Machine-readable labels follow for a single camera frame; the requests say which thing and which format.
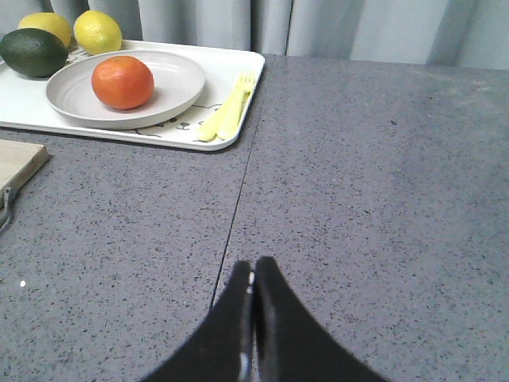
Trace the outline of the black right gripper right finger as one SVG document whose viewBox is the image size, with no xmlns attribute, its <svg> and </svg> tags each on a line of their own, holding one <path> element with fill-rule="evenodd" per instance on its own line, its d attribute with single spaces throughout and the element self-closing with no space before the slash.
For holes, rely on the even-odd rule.
<svg viewBox="0 0 509 382">
<path fill-rule="evenodd" d="M 255 330 L 261 381 L 384 381 L 334 341 L 289 287 L 276 260 L 254 272 Z"/>
</svg>

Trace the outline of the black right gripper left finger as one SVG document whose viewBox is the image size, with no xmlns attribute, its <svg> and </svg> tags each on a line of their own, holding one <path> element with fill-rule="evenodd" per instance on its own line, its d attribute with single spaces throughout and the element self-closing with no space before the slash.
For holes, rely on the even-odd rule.
<svg viewBox="0 0 509 382">
<path fill-rule="evenodd" d="M 191 337 L 145 381 L 250 381 L 254 272 L 237 262 L 220 299 Z"/>
</svg>

